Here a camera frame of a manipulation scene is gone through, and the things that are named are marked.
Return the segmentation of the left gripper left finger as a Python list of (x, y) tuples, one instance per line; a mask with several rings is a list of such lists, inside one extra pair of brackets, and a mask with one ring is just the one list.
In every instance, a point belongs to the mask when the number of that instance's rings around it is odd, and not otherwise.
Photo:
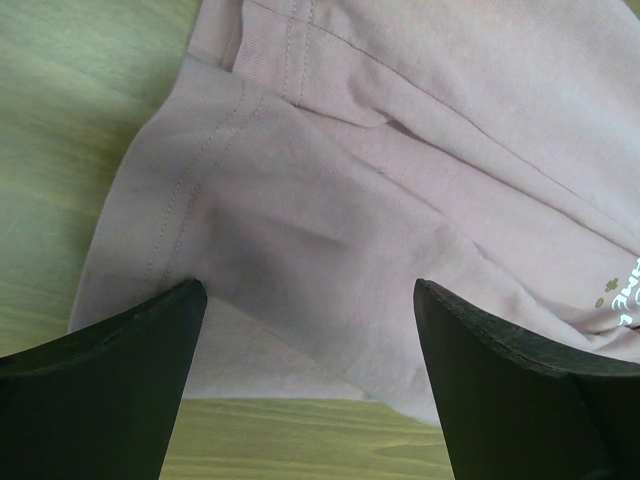
[(4, 479), (156, 479), (207, 305), (182, 282), (1, 360)]

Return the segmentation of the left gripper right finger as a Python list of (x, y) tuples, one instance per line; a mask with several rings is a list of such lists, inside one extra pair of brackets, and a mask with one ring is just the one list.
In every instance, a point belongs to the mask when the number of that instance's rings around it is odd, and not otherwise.
[(635, 479), (639, 368), (549, 340), (420, 280), (419, 340), (454, 476)]

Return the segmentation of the pink t-shirt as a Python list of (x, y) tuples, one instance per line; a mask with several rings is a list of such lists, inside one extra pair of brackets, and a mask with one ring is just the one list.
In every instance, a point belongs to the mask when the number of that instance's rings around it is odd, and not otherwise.
[(621, 1), (205, 1), (69, 327), (186, 278), (191, 398), (438, 416), (418, 279), (639, 358), (639, 20)]

